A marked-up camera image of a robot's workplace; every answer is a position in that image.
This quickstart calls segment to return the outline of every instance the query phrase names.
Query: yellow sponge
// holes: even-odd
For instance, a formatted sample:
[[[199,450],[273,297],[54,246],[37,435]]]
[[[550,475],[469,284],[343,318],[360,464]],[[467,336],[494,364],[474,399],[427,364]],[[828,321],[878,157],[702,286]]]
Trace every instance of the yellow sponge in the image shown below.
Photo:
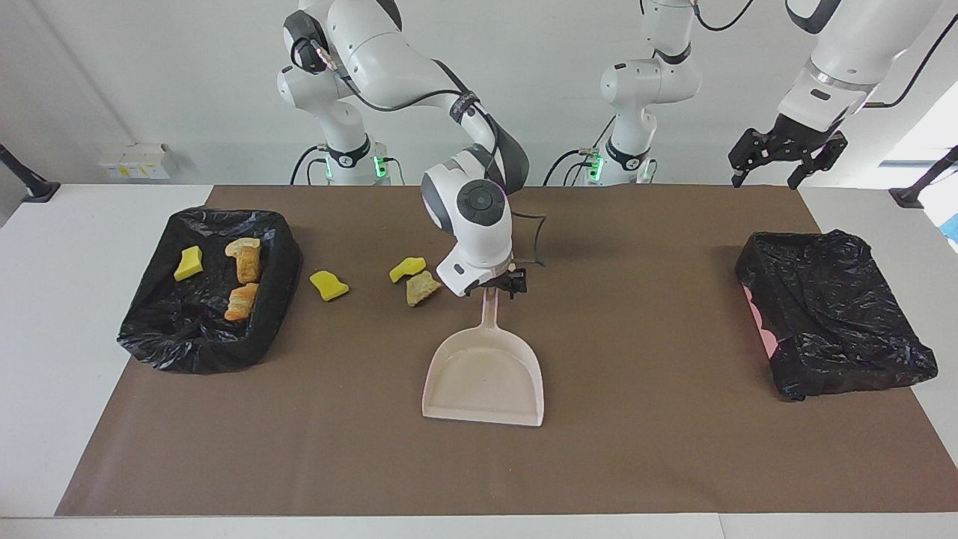
[[[180,254],[180,265],[173,272],[173,279],[179,282],[203,271],[202,259],[203,251],[199,250],[199,246],[183,249]]]
[[[425,270],[424,258],[407,258],[399,263],[398,266],[389,270],[389,278],[393,283],[398,283],[405,275],[415,275]]]
[[[316,287],[319,295],[323,296],[323,301],[332,301],[340,295],[350,291],[350,286],[340,282],[338,278],[328,271],[317,271],[310,278],[309,282]]]

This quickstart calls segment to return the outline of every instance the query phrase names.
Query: pink object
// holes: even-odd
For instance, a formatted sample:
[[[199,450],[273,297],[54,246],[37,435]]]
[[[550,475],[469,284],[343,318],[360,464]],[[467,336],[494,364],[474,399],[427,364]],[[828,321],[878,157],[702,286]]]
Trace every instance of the pink object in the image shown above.
[[[752,316],[755,318],[755,325],[759,328],[759,335],[762,336],[765,353],[768,354],[769,359],[772,359],[772,354],[778,350],[778,340],[775,339],[775,335],[772,334],[772,332],[762,327],[762,313],[759,313],[759,308],[755,306],[755,303],[752,303],[752,291],[748,290],[747,287],[741,288],[745,291],[745,297],[748,298],[748,306],[752,308]]]

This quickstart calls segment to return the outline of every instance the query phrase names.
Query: brown table mat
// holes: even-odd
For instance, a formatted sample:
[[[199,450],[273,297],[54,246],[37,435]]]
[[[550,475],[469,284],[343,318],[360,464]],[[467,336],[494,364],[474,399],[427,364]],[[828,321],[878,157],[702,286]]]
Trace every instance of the brown table mat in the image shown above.
[[[774,187],[528,189],[548,213],[500,323],[535,349],[540,429],[424,419],[436,347],[481,294],[417,309],[387,271],[453,240],[417,188],[217,187],[285,215],[302,285],[265,362],[131,361],[57,515],[472,515],[958,510],[958,471],[910,389],[783,402],[734,275],[756,230],[815,232]],[[533,222],[516,222],[531,255]],[[353,288],[324,303],[307,281]]]

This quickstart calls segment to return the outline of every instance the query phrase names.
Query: white wall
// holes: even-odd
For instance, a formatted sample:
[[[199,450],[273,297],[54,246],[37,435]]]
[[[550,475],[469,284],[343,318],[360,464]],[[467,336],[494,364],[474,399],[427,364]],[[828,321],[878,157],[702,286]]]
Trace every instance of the white wall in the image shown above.
[[[301,150],[322,140],[312,119],[275,89],[288,63],[282,24],[295,0],[5,3],[13,9],[0,17],[0,139],[47,177],[101,181],[100,149],[135,139],[169,144],[182,166],[179,181],[279,183]],[[409,41],[453,67],[525,146],[536,183],[555,156],[590,144],[611,116],[599,96],[605,66],[650,52],[631,0],[397,3]],[[702,10],[719,23],[740,4],[702,2]],[[814,42],[788,21],[783,4],[756,2],[722,34],[696,28],[705,83],[694,100],[657,108],[658,181],[725,183],[725,155],[744,129],[770,127]],[[942,13],[956,10],[958,0],[947,0]],[[897,95],[944,23],[902,57],[878,98]],[[809,184],[867,183],[855,175],[877,165],[958,80],[949,60],[956,53],[954,35],[904,104],[850,121],[851,146],[839,167]],[[444,111],[364,115],[411,179],[467,143]],[[753,181],[781,182],[791,167],[769,169]]]
[[[958,144],[958,84],[949,89],[907,135],[887,155],[889,160],[937,161],[947,149]]]

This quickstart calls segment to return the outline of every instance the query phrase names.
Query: green indicator light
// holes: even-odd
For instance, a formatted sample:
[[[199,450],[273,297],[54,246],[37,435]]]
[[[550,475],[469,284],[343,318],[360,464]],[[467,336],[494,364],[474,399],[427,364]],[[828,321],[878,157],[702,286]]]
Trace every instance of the green indicator light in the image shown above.
[[[602,175],[602,167],[605,164],[605,159],[596,155],[595,161],[592,162],[591,169],[589,171],[589,179],[592,181],[599,181],[599,176]]]
[[[376,176],[386,177],[386,167],[383,166],[382,157],[374,156],[373,162],[376,163]]]

